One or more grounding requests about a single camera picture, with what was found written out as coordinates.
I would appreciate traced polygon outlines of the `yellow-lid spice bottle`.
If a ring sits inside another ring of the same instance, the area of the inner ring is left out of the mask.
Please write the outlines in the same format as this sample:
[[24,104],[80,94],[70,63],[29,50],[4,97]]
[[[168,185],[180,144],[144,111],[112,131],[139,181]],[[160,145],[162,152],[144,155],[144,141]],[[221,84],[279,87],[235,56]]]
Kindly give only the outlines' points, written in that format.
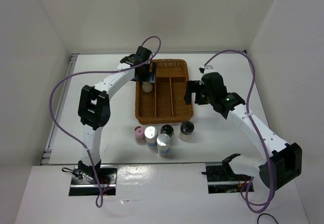
[[150,82],[142,82],[142,90],[145,93],[150,93],[153,90],[153,84]]

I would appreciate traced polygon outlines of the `black-lid white salt bottle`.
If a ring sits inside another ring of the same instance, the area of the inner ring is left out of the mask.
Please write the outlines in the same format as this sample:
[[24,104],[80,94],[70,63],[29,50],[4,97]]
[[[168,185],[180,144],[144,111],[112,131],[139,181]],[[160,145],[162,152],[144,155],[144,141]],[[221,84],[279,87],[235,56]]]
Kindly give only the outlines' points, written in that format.
[[179,138],[184,142],[190,141],[194,131],[194,124],[191,121],[184,121],[180,125]]

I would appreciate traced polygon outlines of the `black-lid dark spice bottle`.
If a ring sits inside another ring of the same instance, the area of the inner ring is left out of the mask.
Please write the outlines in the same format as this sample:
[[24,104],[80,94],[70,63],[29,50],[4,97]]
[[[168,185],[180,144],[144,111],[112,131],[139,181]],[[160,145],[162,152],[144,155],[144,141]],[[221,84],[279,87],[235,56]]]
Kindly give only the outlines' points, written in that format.
[[172,138],[174,135],[174,129],[171,125],[165,124],[161,127],[160,133],[167,134],[170,138]]

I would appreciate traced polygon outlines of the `silver-lid blue-label bottle front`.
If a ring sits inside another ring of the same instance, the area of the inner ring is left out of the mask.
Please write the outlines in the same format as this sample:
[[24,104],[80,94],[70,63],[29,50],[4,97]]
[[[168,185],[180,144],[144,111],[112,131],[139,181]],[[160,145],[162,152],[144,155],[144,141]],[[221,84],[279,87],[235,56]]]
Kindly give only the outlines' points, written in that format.
[[157,137],[156,143],[157,143],[158,154],[160,156],[165,156],[169,153],[170,146],[171,146],[171,138],[169,137],[169,135],[165,133],[161,133]]

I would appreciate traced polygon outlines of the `silver-lid blue-label bottle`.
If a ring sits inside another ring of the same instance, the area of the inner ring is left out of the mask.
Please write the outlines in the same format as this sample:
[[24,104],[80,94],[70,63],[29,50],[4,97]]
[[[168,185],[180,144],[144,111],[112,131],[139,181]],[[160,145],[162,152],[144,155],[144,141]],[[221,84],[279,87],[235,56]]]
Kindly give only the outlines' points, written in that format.
[[157,147],[157,136],[158,131],[154,126],[146,127],[144,131],[144,136],[146,139],[146,145],[149,149],[155,149]]
[[157,137],[156,143],[157,143],[158,154],[160,156],[165,156],[169,153],[170,146],[171,146],[171,138],[169,137],[169,135],[165,133],[161,133]]

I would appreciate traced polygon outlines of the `pink-lid spice bottle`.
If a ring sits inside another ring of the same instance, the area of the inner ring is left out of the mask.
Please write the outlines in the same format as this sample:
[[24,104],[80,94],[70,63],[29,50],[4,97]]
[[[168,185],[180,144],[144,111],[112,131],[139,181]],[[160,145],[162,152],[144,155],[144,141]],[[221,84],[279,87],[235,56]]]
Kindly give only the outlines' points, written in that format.
[[134,129],[135,132],[135,141],[139,145],[146,144],[146,138],[145,138],[145,128],[142,126],[137,126]]

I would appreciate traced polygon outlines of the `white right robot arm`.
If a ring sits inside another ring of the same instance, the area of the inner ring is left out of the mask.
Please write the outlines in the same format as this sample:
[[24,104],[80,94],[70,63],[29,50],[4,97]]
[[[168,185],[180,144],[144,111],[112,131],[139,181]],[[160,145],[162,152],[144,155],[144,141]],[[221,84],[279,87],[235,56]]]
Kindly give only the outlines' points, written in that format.
[[301,174],[302,148],[277,136],[250,109],[237,93],[229,93],[218,72],[205,73],[201,80],[190,80],[184,96],[186,104],[210,104],[226,120],[239,128],[262,154],[261,159],[234,153],[222,161],[227,180],[239,174],[259,176],[271,191],[283,187]]

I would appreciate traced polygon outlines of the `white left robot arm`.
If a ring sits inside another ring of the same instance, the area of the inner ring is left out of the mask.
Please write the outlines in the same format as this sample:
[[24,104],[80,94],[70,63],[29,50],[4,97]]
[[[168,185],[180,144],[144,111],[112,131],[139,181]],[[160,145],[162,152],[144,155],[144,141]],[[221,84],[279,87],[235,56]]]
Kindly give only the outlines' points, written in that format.
[[152,51],[139,46],[136,53],[122,58],[116,73],[108,75],[94,86],[85,85],[80,94],[78,116],[83,125],[83,149],[78,170],[89,183],[101,177],[100,142],[103,127],[110,119],[110,100],[129,81],[155,82],[156,63]]

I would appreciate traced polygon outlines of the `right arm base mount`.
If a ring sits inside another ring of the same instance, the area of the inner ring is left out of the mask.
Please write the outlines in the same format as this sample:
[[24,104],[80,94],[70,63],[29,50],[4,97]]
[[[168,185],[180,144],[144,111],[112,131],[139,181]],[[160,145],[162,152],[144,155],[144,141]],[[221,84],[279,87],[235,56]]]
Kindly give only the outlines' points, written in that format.
[[206,164],[206,169],[201,172],[207,179],[209,194],[239,193],[251,177],[244,174],[233,174],[225,170],[221,163]]

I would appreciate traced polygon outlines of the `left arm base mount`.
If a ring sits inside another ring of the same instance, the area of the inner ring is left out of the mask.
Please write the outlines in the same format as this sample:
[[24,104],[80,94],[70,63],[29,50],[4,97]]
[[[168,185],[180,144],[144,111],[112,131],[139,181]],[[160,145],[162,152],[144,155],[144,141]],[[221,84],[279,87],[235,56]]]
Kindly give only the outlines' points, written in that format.
[[69,196],[97,196],[100,191],[103,196],[115,196],[117,182],[117,166],[103,165],[99,171],[99,185],[91,178],[79,171],[76,166],[63,167],[62,172],[72,174]]

